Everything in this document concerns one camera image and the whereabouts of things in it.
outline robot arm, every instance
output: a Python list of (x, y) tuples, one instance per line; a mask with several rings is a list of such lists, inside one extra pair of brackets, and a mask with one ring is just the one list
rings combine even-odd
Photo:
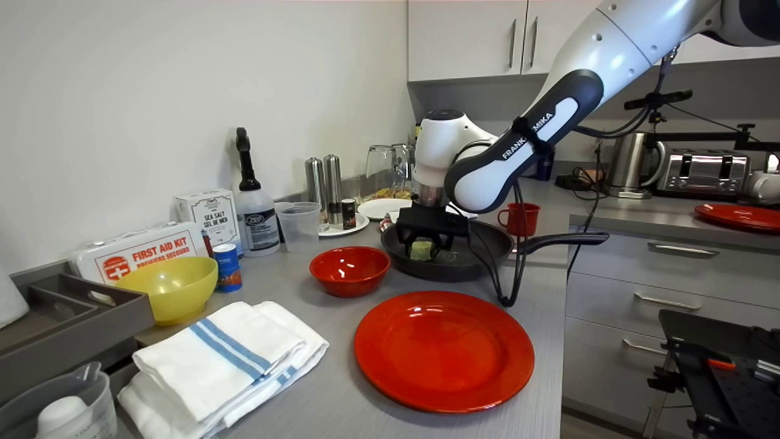
[(415, 179), (422, 187), (443, 187), (469, 213), (496, 210), (537, 157), (696, 34), (734, 46), (779, 45), (780, 0), (604, 0), (570, 34), (539, 97), (501, 138), (469, 116), (425, 119)]

